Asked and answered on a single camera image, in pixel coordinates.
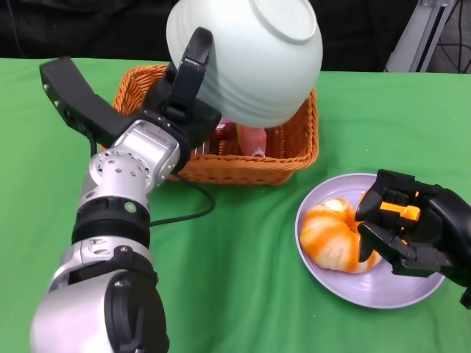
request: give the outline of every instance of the green tablecloth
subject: green tablecloth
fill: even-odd
[[[44,95],[38,63],[0,60],[2,352],[29,352],[30,321],[70,245],[89,157],[86,139]],[[109,101],[125,70],[139,64],[76,63]],[[209,185],[214,213],[152,230],[171,352],[470,352],[462,289],[445,281],[412,307],[357,307],[310,275],[294,219],[321,181],[379,168],[442,184],[471,202],[471,76],[322,73],[317,88],[321,149],[313,167],[282,187]],[[153,218],[206,202],[178,184],[150,198]]]

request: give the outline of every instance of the plate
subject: plate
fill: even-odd
[[[360,196],[376,180],[374,174],[345,174],[329,179],[315,187],[302,202],[296,216],[296,244],[302,261],[314,277],[337,296],[364,307],[395,309],[415,304],[430,296],[445,279],[441,274],[428,278],[397,276],[392,266],[381,260],[362,274],[347,274],[327,270],[313,263],[302,250],[299,236],[306,212],[328,199],[342,197],[356,209]]]

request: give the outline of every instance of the item in basket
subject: item in basket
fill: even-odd
[[[244,156],[265,157],[266,132],[264,128],[237,124],[237,137]]]
[[[377,265],[381,257],[373,252],[358,261],[360,235],[355,209],[345,199],[331,199],[311,208],[304,219],[300,244],[309,258],[322,268],[358,274]]]
[[[217,141],[230,140],[235,136],[237,136],[236,123],[233,123],[232,121],[223,117],[216,127]]]

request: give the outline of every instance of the black cable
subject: black cable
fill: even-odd
[[[199,192],[203,193],[208,198],[208,200],[210,201],[211,206],[209,206],[208,209],[206,209],[202,212],[199,212],[199,213],[194,213],[193,215],[184,215],[184,216],[181,216],[181,217],[174,217],[174,218],[161,219],[159,221],[152,221],[152,222],[150,222],[151,227],[161,226],[162,224],[183,222],[183,221],[188,221],[190,219],[199,218],[199,217],[202,217],[204,215],[207,215],[207,214],[213,212],[214,209],[216,208],[216,200],[209,194],[209,192],[207,192],[205,189],[201,188],[200,186],[196,185],[195,183],[190,182],[189,180],[185,179],[181,175],[175,174],[175,177],[178,178],[181,182],[184,182],[189,187],[191,187],[193,189],[196,189]]]
[[[451,19],[451,15],[455,12],[455,8],[458,6],[458,3],[460,3],[461,0],[457,0],[455,4],[453,5],[453,9],[451,9],[450,14],[448,15],[447,21],[445,22],[445,25],[448,23],[448,21]]]
[[[458,15],[458,36],[459,36],[459,48],[458,48],[458,73],[461,73],[461,51],[463,49],[463,33],[461,28],[461,17],[463,15],[463,0],[459,2],[459,15]]]
[[[468,64],[467,64],[466,67],[464,68],[463,74],[465,74],[466,71],[468,71],[468,68],[470,68],[470,66],[471,66],[471,59],[470,59],[470,61],[468,61]]]
[[[11,7],[11,4],[10,4],[10,0],[6,0],[6,1],[7,1],[8,12],[10,13],[10,20],[12,21],[13,36],[15,37],[16,47],[20,51],[20,55],[24,59],[26,59],[26,55],[24,54],[23,50],[21,49],[20,42],[18,40],[18,33],[16,33],[15,18],[13,16],[13,11],[12,11],[12,7]]]
[[[447,53],[447,51],[445,50],[445,47],[442,45],[442,40],[439,38],[439,46],[442,48],[442,51],[443,51],[443,54],[445,54],[445,56],[447,57],[448,61],[451,63],[451,65],[453,65],[453,67],[456,69],[456,72],[459,73],[458,71],[458,66],[456,66],[456,64],[453,62],[453,59],[450,57],[450,55]]]
[[[463,48],[471,50],[471,46],[467,46],[466,44],[459,44],[459,43],[439,43],[437,46],[462,46]]]

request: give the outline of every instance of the silver robot arm segment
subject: silver robot arm segment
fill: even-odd
[[[136,121],[111,148],[91,159],[77,213],[89,204],[109,200],[116,203],[116,209],[108,211],[118,213],[118,218],[120,212],[135,215],[140,211],[147,213],[146,219],[149,219],[146,196],[169,176],[179,158],[179,145],[170,134],[148,121]],[[143,343],[143,340],[149,341],[145,337],[149,334],[136,332],[139,326],[144,330],[145,322],[149,326],[152,320],[149,316],[158,316],[161,306],[160,298],[154,298],[157,304],[145,300],[145,297],[158,296],[153,281],[142,274],[146,271],[139,271],[139,266],[128,266],[134,271],[123,269],[126,266],[122,265],[106,266],[113,259],[116,261],[117,252],[133,254],[134,258],[128,257],[130,262],[138,258],[141,267],[150,273],[153,259],[148,240],[132,239],[123,236],[121,231],[108,234],[106,229],[113,226],[106,224],[106,219],[109,221],[113,216],[107,217],[105,211],[100,207],[89,210],[88,217],[92,221],[83,226],[88,235],[79,236],[64,252],[33,319],[33,353],[144,353],[143,346],[148,347],[145,352],[158,352],[150,347],[168,345],[168,338],[161,338],[159,343]],[[105,221],[103,227],[90,227],[100,221]],[[87,268],[97,271],[77,276],[78,271]],[[120,290],[126,293],[117,294]],[[144,295],[144,299],[136,302],[133,299],[138,294]],[[120,315],[124,316],[124,324],[116,322]]]

